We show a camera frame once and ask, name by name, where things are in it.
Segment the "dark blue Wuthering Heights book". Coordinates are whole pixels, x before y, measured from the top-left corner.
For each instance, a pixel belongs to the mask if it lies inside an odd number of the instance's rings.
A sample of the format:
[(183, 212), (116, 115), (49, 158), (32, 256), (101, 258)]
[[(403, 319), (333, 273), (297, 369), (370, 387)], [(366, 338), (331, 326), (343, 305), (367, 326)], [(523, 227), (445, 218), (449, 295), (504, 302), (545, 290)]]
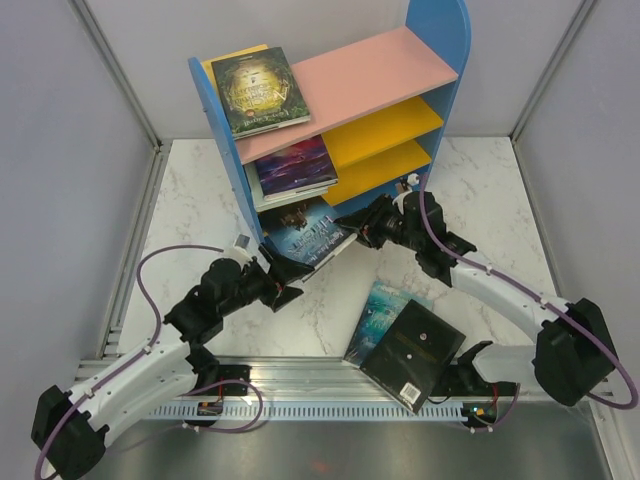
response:
[(322, 197), (312, 197), (258, 215), (263, 235), (280, 254), (322, 268), (356, 240), (340, 227), (336, 210)]

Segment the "purple Robinson Crusoe book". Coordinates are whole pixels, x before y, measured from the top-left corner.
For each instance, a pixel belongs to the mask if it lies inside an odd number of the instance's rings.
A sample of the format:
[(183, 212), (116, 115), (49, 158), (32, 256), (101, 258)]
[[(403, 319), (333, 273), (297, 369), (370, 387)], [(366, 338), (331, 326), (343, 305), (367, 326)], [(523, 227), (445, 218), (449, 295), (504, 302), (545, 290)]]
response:
[(251, 163), (266, 200), (333, 186), (338, 174), (321, 135), (302, 140)]

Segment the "grey Great Gatsby book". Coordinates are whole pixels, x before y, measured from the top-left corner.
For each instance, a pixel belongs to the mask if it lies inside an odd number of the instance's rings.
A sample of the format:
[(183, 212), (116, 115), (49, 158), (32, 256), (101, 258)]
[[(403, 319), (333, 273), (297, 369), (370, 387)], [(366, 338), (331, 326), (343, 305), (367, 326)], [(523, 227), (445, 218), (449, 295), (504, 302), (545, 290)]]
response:
[(328, 192), (327, 187), (316, 187), (301, 192), (294, 191), (293, 193), (277, 194), (274, 198), (268, 199), (260, 185), (255, 167), (252, 165), (245, 166), (244, 171), (250, 187), (254, 208), (258, 213)]

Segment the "teal ocean cover book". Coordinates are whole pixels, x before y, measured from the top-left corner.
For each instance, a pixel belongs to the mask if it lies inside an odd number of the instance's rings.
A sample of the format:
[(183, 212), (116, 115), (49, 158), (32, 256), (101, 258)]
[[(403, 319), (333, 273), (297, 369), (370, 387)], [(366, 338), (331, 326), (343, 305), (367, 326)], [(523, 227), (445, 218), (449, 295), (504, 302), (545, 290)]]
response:
[(343, 361), (359, 368), (410, 300), (431, 310), (433, 301), (376, 280), (370, 290)]

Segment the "black book with barcode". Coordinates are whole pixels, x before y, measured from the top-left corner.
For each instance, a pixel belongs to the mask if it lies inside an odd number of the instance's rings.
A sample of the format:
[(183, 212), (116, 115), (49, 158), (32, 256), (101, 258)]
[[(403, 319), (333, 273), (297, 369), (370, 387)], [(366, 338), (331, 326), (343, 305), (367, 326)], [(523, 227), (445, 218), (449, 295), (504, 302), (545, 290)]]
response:
[(411, 300), (366, 356), (360, 371), (417, 414), (465, 339), (458, 329)]

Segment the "green Alice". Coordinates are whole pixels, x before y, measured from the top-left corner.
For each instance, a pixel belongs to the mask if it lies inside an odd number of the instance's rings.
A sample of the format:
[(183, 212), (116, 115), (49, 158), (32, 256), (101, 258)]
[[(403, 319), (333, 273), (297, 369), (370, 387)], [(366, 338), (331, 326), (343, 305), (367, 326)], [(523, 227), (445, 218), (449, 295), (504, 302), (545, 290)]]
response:
[(215, 60), (211, 69), (235, 139), (311, 120), (309, 107), (282, 48)]

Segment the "yellow book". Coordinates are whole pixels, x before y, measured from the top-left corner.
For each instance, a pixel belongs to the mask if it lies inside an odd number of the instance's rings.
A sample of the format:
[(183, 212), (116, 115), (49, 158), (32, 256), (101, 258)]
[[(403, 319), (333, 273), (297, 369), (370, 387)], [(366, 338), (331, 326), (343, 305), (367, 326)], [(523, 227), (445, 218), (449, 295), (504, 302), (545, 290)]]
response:
[(266, 50), (267, 48), (268, 48), (267, 44), (255, 45), (255, 46), (248, 47), (248, 48), (245, 48), (245, 49), (241, 49), (241, 50), (238, 50), (238, 51), (235, 51), (235, 52), (231, 52), (231, 53), (227, 53), (227, 54), (224, 54), (224, 55), (221, 55), (221, 56), (210, 58), (208, 60), (202, 60), (201, 61), (201, 65), (203, 66), (203, 68), (205, 70), (211, 70), (212, 69), (211, 64), (213, 62), (226, 60), (226, 59), (237, 57), (237, 56), (247, 55), (247, 54), (255, 53), (255, 52), (259, 52), (259, 51), (263, 51), (263, 50)]

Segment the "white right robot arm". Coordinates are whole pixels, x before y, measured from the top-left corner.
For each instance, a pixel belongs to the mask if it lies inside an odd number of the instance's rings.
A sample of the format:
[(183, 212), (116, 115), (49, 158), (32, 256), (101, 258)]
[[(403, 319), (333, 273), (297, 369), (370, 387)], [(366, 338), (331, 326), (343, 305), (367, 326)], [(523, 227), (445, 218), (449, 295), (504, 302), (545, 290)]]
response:
[(380, 249), (387, 242), (414, 252), (422, 271), (471, 295), (514, 324), (530, 344), (477, 344), (456, 370), (471, 394), (491, 383), (539, 387), (556, 402), (573, 406), (616, 368), (617, 354), (601, 309), (583, 298), (571, 303), (508, 279), (476, 246), (450, 231), (431, 193), (391, 198), (337, 219), (359, 243)]

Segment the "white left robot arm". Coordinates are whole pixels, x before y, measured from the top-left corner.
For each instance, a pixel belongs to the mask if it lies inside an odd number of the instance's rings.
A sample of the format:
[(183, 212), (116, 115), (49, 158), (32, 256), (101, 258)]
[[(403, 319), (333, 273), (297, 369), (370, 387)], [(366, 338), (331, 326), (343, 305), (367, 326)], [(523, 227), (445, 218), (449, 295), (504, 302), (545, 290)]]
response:
[(104, 370), (67, 390), (52, 386), (37, 403), (31, 439), (40, 453), (37, 479), (79, 479), (130, 427), (178, 396), (206, 395), (219, 362), (207, 343), (230, 314), (260, 302), (278, 311), (302, 295), (294, 282), (313, 267), (262, 244), (269, 267), (240, 246), (220, 250), (198, 284), (162, 315), (152, 333)]

